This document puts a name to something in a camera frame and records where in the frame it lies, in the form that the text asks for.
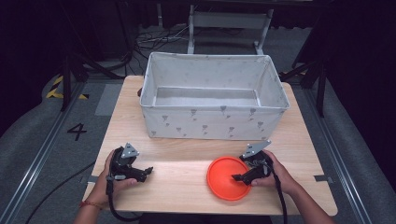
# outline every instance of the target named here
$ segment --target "fabric storage box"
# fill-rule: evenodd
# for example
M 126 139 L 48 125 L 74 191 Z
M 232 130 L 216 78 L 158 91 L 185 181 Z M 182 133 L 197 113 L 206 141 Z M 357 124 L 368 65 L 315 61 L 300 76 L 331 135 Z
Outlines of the fabric storage box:
M 267 55 L 153 52 L 140 104 L 150 137 L 266 140 L 290 107 Z

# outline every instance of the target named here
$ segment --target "cable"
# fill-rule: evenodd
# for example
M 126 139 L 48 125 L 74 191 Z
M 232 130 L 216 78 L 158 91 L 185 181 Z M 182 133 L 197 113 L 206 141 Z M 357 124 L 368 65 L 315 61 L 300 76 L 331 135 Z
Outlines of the cable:
M 106 195 L 108 196 L 108 205 L 110 207 L 111 214 L 113 214 L 114 217 L 121 221 L 125 222 L 133 222 L 139 220 L 141 217 L 122 217 L 120 216 L 116 209 L 114 209 L 114 203 L 113 203 L 113 192 L 114 192 L 114 176 L 112 175 L 112 165 L 109 165 L 108 169 L 108 176 L 106 176 Z
M 145 51 L 152 51 L 156 49 L 160 49 L 166 44 L 169 43 L 174 43 L 180 39 L 187 40 L 183 38 L 182 36 L 187 33 L 189 26 L 186 26 L 182 29 L 177 29 L 175 31 L 168 30 L 166 35 L 165 31 L 157 31 L 157 32 L 150 32 L 150 33 L 141 33 L 137 36 L 137 38 L 134 41 L 134 51 L 145 58 L 146 60 L 149 59 L 148 56 L 144 55 L 142 50 Z M 146 46 L 141 46 L 142 44 L 150 44 L 149 47 Z M 145 75 L 145 69 L 141 66 L 140 61 L 136 58 L 135 55 L 132 55 L 134 57 L 139 65 L 139 68 L 142 70 L 142 75 Z
M 130 51 L 126 52 L 126 54 L 124 56 L 122 56 L 122 59 L 120 59 L 120 63 L 109 66 L 109 67 L 104 67 L 106 70 L 108 71 L 113 71 L 116 70 L 118 68 L 121 68 L 123 66 L 125 66 L 127 63 L 129 63 L 132 60 L 131 57 L 132 53 Z M 94 69 L 91 67 L 84 67 L 85 70 L 89 71 L 89 72 L 99 72 L 98 69 Z
M 78 54 L 78 53 L 74 52 L 73 56 L 75 56 L 77 59 L 87 63 L 89 66 L 91 66 L 95 70 L 105 74 L 106 76 L 108 76 L 110 78 L 113 78 L 113 79 L 124 79 L 125 78 L 125 77 L 117 76 L 116 74 L 106 70 L 103 66 L 101 66 L 100 64 L 92 61 L 90 58 L 83 56 L 82 54 Z
M 280 203 L 282 204 L 283 223 L 287 224 L 288 223 L 288 210 L 286 209 L 285 198 L 283 197 L 282 188 L 280 186 L 281 185 L 280 180 L 279 180 L 279 177 L 277 176 L 277 174 L 275 173 L 274 169 L 272 169 L 272 173 L 274 174 L 277 194 L 279 195 Z
M 93 60 L 89 59 L 90 53 L 88 52 L 87 48 L 85 47 L 85 45 L 84 45 L 84 43 L 83 43 L 83 41 L 81 39 L 81 36 L 78 34 L 78 31 L 76 30 L 76 27 L 73 25 L 73 22 L 71 21 L 71 19 L 69 17 L 69 14 L 67 13 L 66 9 L 64 8 L 64 5 L 62 4 L 62 1 L 58 0 L 58 4 L 61 7 L 64 15 L 66 16 L 68 23 L 70 24 L 71 28 L 73 29 L 73 31 L 74 31 L 74 33 L 75 33 L 75 35 L 76 35 L 76 37 L 77 37 L 77 39 L 79 41 L 79 44 L 82 46 L 83 51 L 85 51 L 85 54 L 87 55 L 87 57 L 78 57 L 78 58 L 84 59 L 83 62 L 88 63 L 92 67 L 92 70 L 94 70 L 94 71 L 101 72 L 101 73 L 103 73 L 103 74 L 105 74 L 108 77 L 113 78 L 113 79 L 122 79 L 122 77 L 114 76 L 114 74 L 110 73 L 109 71 L 112 71 L 112 70 L 115 70 L 117 68 L 123 67 L 126 63 L 131 61 L 132 57 L 127 58 L 127 59 L 129 59 L 129 61 L 122 61 L 122 63 L 120 63 L 120 64 L 116 64 L 114 66 L 110 66 L 110 67 L 107 67 L 107 68 L 104 68 L 104 67 L 100 66 L 99 64 L 94 64 L 92 66 Z M 119 9 L 119 6 L 117 5 L 117 3 L 116 3 L 116 8 L 117 8 L 117 12 L 118 12 L 118 15 L 119 15 L 122 32 L 124 34 L 125 44 L 126 44 L 128 50 L 130 50 L 129 43 L 128 43 L 127 39 L 126 39 L 126 33 L 125 33 L 125 30 L 124 30 L 123 21 L 122 21 L 122 19 L 120 17 L 120 9 Z
M 48 199 L 48 197 L 55 192 L 55 190 L 57 190 L 58 188 L 60 188 L 63 184 L 65 184 L 67 181 L 71 180 L 72 178 L 74 178 L 75 176 L 81 174 L 82 172 L 86 171 L 88 168 L 90 168 L 91 166 L 93 166 L 95 164 L 95 161 L 91 162 L 89 165 L 87 165 L 86 167 L 82 168 L 80 171 L 78 171 L 77 173 L 71 175 L 70 177 L 68 177 L 66 180 L 64 180 L 61 184 L 59 184 L 58 186 L 55 187 L 55 189 L 53 189 L 50 193 L 48 193 L 43 200 L 41 200 L 41 202 L 35 207 L 35 209 L 33 210 L 33 212 L 30 214 L 30 216 L 27 218 L 25 224 L 28 224 L 30 222 L 30 220 L 32 219 L 33 215 L 35 214 L 35 212 L 38 210 L 38 208 L 41 206 L 41 204 L 44 203 L 44 201 L 46 201 Z
M 132 69 L 132 67 L 129 63 L 128 63 L 128 66 L 129 66 L 129 69 L 131 69 L 131 71 L 134 73 L 134 76 L 136 76 L 136 72 L 134 71 L 134 69 Z

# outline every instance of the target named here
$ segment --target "orange plate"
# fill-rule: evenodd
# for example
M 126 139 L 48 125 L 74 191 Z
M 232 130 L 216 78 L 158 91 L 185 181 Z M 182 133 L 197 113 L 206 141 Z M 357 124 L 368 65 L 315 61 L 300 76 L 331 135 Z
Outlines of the orange plate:
M 232 175 L 242 175 L 247 171 L 248 167 L 242 161 L 234 157 L 220 157 L 207 170 L 207 184 L 219 198 L 236 201 L 245 197 L 251 186 L 235 181 Z

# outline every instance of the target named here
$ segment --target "black strap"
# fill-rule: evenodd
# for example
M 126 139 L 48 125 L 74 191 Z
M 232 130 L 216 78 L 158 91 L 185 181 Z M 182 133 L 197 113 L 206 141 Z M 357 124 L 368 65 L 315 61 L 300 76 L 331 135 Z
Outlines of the black strap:
M 282 203 L 282 210 L 283 210 L 283 223 L 287 224 L 288 223 L 288 210 L 286 209 L 286 203 L 285 203 L 285 198 L 283 198 L 283 193 L 282 193 L 282 188 L 280 186 L 280 180 L 275 171 L 272 171 L 274 174 L 274 179 L 275 179 L 275 184 L 276 184 L 276 189 L 277 189 L 277 194 L 279 195 L 280 203 Z
M 111 214 L 113 214 L 113 216 L 116 217 L 118 220 L 124 222 L 133 222 L 139 220 L 141 217 L 122 217 L 120 214 L 117 213 L 116 209 L 114 209 L 114 203 L 113 203 L 114 178 L 108 175 L 106 180 L 107 180 L 106 194 L 108 196 L 108 205 L 110 207 Z

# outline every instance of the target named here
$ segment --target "wrist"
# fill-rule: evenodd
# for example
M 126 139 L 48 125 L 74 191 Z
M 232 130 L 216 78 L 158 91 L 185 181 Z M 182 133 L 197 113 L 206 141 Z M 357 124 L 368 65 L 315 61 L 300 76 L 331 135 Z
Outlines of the wrist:
M 85 201 L 88 201 L 90 203 L 106 204 L 108 202 L 108 197 L 107 195 L 102 193 L 91 192 L 91 194 L 88 195 Z
M 290 190 L 288 190 L 288 192 L 285 192 L 285 193 L 289 194 L 289 196 L 292 198 L 292 197 L 299 195 L 302 190 L 304 190 L 303 187 L 299 183 L 295 182 L 295 183 L 293 183 Z
M 104 208 L 101 203 L 93 203 L 89 200 L 82 201 L 81 203 L 79 203 L 78 206 L 79 206 L 79 208 L 87 206 L 87 207 L 91 207 L 91 208 L 96 208 L 97 210 L 102 210 Z

